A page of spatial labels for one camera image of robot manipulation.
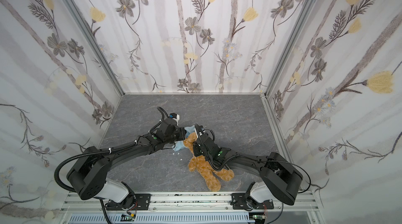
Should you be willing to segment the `light blue teddy hoodie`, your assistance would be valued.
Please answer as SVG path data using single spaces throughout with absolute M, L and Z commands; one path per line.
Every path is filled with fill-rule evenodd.
M 184 129 L 186 131 L 184 140 L 177 141 L 175 143 L 175 147 L 173 148 L 173 150 L 176 152 L 183 148 L 187 148 L 187 149 L 190 149 L 191 151 L 193 151 L 193 142 L 195 142 L 197 139 L 195 126 L 188 126 L 188 127 L 185 127 Z

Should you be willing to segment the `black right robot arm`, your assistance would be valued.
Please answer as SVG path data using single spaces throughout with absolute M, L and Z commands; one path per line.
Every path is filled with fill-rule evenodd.
M 271 152 L 269 156 L 242 154 L 220 147 L 198 124 L 195 125 L 195 133 L 197 139 L 193 143 L 194 155 L 204 156 L 215 171 L 229 167 L 258 175 L 274 198 L 290 206 L 295 204 L 303 175 L 279 153 Z

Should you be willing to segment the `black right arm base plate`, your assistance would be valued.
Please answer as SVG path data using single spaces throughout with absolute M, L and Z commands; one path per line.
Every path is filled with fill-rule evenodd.
M 258 203 L 251 196 L 246 193 L 232 193 L 231 202 L 233 210 L 271 210 L 274 209 L 272 200 L 264 201 L 263 203 Z

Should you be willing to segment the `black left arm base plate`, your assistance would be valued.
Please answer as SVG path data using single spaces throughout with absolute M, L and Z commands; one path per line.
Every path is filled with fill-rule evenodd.
M 151 202 L 151 194 L 129 194 L 121 203 L 108 201 L 106 210 L 148 210 Z

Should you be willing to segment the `brown teddy bear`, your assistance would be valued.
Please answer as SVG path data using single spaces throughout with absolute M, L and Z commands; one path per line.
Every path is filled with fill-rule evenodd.
M 218 192 L 221 189 L 221 183 L 218 178 L 223 181 L 231 181 L 234 178 L 233 170 L 222 169 L 215 171 L 203 156 L 195 156 L 193 143 L 196 141 L 196 133 L 189 134 L 183 141 L 184 146 L 190 150 L 193 157 L 190 159 L 188 169 L 190 172 L 197 171 L 205 180 L 206 186 L 212 192 Z

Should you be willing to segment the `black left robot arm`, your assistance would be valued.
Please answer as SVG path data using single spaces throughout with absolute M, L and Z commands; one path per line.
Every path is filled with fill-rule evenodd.
M 118 204 L 134 203 L 134 191 L 124 182 L 109 179 L 109 171 L 134 158 L 163 150 L 168 144 L 183 141 L 187 133 L 176 119 L 168 118 L 160 122 L 155 132 L 140 135 L 128 144 L 101 150 L 91 147 L 75 159 L 67 180 L 83 201 L 98 198 Z

